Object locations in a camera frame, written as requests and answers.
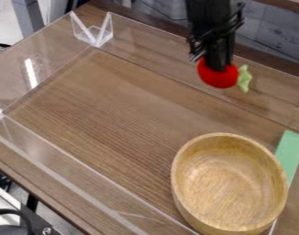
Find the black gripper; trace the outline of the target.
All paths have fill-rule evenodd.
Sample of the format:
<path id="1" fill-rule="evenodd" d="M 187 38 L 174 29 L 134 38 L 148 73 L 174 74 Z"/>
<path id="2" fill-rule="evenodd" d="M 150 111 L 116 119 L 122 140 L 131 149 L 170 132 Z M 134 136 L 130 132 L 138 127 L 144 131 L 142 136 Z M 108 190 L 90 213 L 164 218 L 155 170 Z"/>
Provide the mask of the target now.
<path id="1" fill-rule="evenodd" d="M 232 64 L 235 32 L 244 24 L 244 3 L 186 3 L 188 58 L 206 59 L 211 69 L 223 72 Z"/>

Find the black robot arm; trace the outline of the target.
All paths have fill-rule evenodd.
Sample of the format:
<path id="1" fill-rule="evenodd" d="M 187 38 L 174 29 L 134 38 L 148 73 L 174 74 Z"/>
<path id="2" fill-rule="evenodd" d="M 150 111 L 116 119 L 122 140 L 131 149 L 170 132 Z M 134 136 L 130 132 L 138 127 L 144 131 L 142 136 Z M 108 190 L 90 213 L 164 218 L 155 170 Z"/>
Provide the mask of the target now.
<path id="1" fill-rule="evenodd" d="M 232 64 L 236 30 L 244 25 L 240 0 L 186 0 L 188 58 L 223 72 Z"/>

